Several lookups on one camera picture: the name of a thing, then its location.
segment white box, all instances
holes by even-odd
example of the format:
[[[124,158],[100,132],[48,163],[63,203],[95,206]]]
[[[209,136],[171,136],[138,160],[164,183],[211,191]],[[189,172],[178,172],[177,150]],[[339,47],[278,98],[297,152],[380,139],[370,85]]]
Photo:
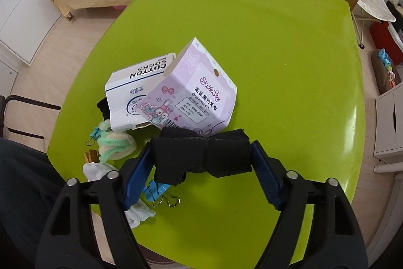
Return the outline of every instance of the white box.
[[[110,126],[122,132],[150,125],[134,106],[164,79],[164,71],[174,60],[169,53],[112,73],[105,85],[110,110]]]

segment cabinet handle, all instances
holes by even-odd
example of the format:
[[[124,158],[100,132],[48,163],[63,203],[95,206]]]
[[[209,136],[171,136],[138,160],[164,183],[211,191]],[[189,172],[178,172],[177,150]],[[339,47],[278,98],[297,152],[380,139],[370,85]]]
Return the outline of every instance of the cabinet handle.
[[[394,132],[396,132],[396,108],[393,108],[393,128]]]

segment white drawer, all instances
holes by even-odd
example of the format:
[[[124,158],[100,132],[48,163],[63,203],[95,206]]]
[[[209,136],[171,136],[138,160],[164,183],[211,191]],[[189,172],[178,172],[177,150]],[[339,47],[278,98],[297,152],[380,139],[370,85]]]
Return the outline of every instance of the white drawer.
[[[0,95],[8,97],[13,87],[17,72],[10,69],[2,61],[0,61]]]
[[[396,131],[394,129],[393,92],[376,100],[376,140],[375,153],[395,148]]]
[[[393,91],[394,108],[396,111],[395,148],[403,147],[403,86]]]

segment pink bow illustration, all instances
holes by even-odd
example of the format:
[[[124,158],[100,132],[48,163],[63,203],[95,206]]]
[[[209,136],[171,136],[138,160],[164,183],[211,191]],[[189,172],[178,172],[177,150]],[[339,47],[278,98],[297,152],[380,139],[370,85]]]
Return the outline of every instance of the pink bow illustration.
[[[165,105],[163,105],[163,106],[161,106],[161,108],[163,109],[163,110],[165,110],[166,112],[168,112],[168,113],[170,113],[170,112],[172,112],[174,109],[172,108],[172,106],[165,106]]]
[[[168,88],[167,86],[162,87],[162,92],[166,94],[167,92],[170,93],[171,95],[174,94],[174,89],[173,88]]]

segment black chair leg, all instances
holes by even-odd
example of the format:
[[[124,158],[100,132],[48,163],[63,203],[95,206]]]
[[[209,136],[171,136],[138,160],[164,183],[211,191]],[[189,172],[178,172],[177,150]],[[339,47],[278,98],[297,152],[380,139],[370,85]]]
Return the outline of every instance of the black chair leg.
[[[7,105],[7,103],[9,101],[17,101],[17,102],[27,103],[27,104],[31,104],[31,105],[35,105],[35,106],[40,106],[40,107],[43,107],[43,108],[50,108],[50,109],[57,110],[57,111],[60,111],[62,109],[60,106],[57,106],[57,105],[32,100],[30,98],[26,98],[26,97],[22,97],[22,96],[18,96],[18,95],[10,95],[5,99],[5,101],[6,101],[5,105]],[[28,136],[28,137],[32,137],[32,138],[38,138],[38,139],[42,139],[42,140],[45,141],[44,136],[35,135],[35,134],[31,134],[31,133],[26,133],[26,132],[16,130],[16,129],[11,129],[11,128],[7,128],[7,129],[11,133],[15,133],[15,134],[18,134],[18,135],[23,135],[23,136]]]
[[[17,96],[17,95],[10,95],[6,98],[6,104],[9,101],[18,101],[18,102],[23,102],[23,103],[27,103],[27,104],[31,104],[31,105],[36,105],[36,106],[41,106],[43,108],[51,108],[53,110],[58,110],[60,111],[62,108],[60,106],[57,105],[53,105],[53,104],[48,104],[48,103],[44,103],[44,102],[39,102],[36,100],[31,100],[30,98],[26,98],[26,97],[22,97],[22,96]]]
[[[25,132],[23,132],[23,131],[11,129],[11,128],[7,128],[7,129],[8,129],[9,132],[11,132],[11,133],[16,133],[16,134],[18,134],[18,135],[23,135],[23,136],[28,136],[28,137],[33,137],[33,138],[38,138],[38,139],[43,139],[43,140],[45,140],[45,137],[44,137],[44,136],[39,136],[39,135],[35,135],[35,134],[32,134],[32,133],[25,133]]]

